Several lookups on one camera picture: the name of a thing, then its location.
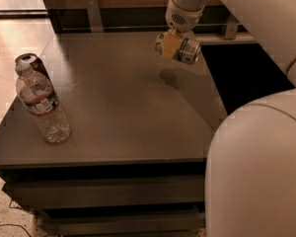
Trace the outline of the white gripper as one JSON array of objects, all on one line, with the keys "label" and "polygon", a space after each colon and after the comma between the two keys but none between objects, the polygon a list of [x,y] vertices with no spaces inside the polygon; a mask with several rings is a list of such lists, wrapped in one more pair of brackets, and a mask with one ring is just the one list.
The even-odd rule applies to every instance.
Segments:
[{"label": "white gripper", "polygon": [[169,0],[166,11],[166,22],[169,30],[163,33],[162,56],[166,59],[175,59],[181,47],[182,34],[190,32],[202,16],[204,6],[196,10],[188,10],[180,7],[174,0]]}]

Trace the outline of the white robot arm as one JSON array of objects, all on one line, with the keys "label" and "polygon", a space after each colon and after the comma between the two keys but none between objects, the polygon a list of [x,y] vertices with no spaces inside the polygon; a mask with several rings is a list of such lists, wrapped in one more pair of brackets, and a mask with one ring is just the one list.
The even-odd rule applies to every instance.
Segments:
[{"label": "white robot arm", "polygon": [[[296,237],[296,0],[220,0],[293,89],[254,100],[217,129],[205,174],[207,237]],[[196,24],[205,0],[169,0],[168,25]]]}]

